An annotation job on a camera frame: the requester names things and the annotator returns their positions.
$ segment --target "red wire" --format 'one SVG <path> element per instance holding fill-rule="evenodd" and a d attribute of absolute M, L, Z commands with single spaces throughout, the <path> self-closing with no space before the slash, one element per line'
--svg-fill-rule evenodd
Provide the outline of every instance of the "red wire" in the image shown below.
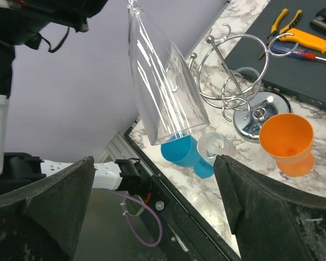
<path fill-rule="evenodd" d="M 145 204 L 145 205 L 147 205 L 147 204 L 150 202 L 151 195 L 152 195 L 151 192 L 147 193 L 147 198 L 146 198 L 146 200 L 144 201 L 144 204 Z"/>

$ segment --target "screwdriver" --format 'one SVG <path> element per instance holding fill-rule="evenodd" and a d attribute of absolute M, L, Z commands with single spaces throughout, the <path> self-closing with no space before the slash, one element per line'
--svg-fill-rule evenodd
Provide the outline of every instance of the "screwdriver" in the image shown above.
<path fill-rule="evenodd" d="M 292 50 L 292 46 L 285 43 L 285 42 L 280 42 L 280 41 L 275 41 L 271 45 L 271 51 L 276 54 L 284 54 L 288 53 L 289 51 Z M 297 48 L 294 50 L 290 55 L 288 55 L 293 58 L 301 59 L 301 60 L 309 60 L 309 61 L 324 61 L 326 62 L 325 58 L 317 56 L 315 53 L 309 52 L 307 49 L 300 49 Z"/>

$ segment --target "white marble surface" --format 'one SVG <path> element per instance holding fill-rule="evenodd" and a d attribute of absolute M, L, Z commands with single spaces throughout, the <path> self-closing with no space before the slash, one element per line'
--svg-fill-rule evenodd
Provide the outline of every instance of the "white marble surface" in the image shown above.
<path fill-rule="evenodd" d="M 227 32 L 222 26 L 227 23 L 232 27 L 232 34 L 244 33 L 255 21 L 268 0 L 232 0 L 226 10 L 212 26 L 212 35 L 220 38 Z M 235 46 L 237 40 L 230 40 L 222 45 L 222 53 L 227 55 Z M 204 54 L 210 49 L 205 37 L 196 47 L 198 54 L 193 66 L 193 74 Z M 210 56 L 205 63 L 201 77 L 201 87 L 205 93 L 219 93 L 220 87 L 226 78 L 221 70 L 216 54 Z M 289 99 L 295 113 L 306 117 L 315 130 L 313 154 L 316 164 L 311 173 L 304 177 L 292 178 L 282 175 L 276 167 L 275 161 L 270 158 L 259 144 L 244 141 L 235 131 L 233 123 L 224 120 L 221 110 L 205 105 L 211 125 L 200 133 L 209 131 L 220 132 L 229 137 L 238 151 L 236 159 L 252 169 L 268 175 L 278 181 L 295 188 L 326 197 L 326 113 L 307 104 L 300 104 Z M 220 192 L 214 177 L 200 179 L 191 169 L 183 169 L 165 161 L 160 153 L 160 146 L 151 146 L 142 122 L 133 129 L 130 137 L 139 145 L 152 162 L 166 175 L 179 191 L 191 202 L 210 225 L 222 238 L 239 254 L 236 239 L 230 234 Z"/>

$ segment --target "pliers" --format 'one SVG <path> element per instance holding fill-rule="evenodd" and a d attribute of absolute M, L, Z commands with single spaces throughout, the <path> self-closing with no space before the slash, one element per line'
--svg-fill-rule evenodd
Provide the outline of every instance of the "pliers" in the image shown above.
<path fill-rule="evenodd" d="M 272 25 L 272 28 L 271 28 L 271 34 L 267 37 L 267 43 L 266 43 L 267 46 L 276 37 L 277 32 L 278 32 L 279 23 L 288 12 L 289 12 L 289 10 L 287 8 L 283 9 L 281 11 L 281 13 L 278 15 L 278 17 L 275 19 L 275 21 L 274 21 L 274 23 Z M 290 30 L 292 27 L 294 27 L 298 23 L 301 16 L 302 16 L 302 10 L 298 10 L 296 15 L 292 19 L 292 21 L 290 23 L 288 23 L 287 26 L 283 27 L 279 31 L 279 34 L 284 34 L 288 30 Z M 258 59 L 261 60 L 264 55 L 265 55 L 265 50 L 263 49 L 260 56 L 258 57 Z"/>

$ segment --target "blue cup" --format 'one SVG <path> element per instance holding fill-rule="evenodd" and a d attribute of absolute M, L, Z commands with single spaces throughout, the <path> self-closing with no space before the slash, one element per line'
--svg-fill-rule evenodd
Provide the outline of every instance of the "blue cup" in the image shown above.
<path fill-rule="evenodd" d="M 190 135 L 162 144 L 161 153 L 171 163 L 180 167 L 192 167 L 201 178 L 209 178 L 214 174 L 212 166 L 199 155 L 197 141 Z"/>

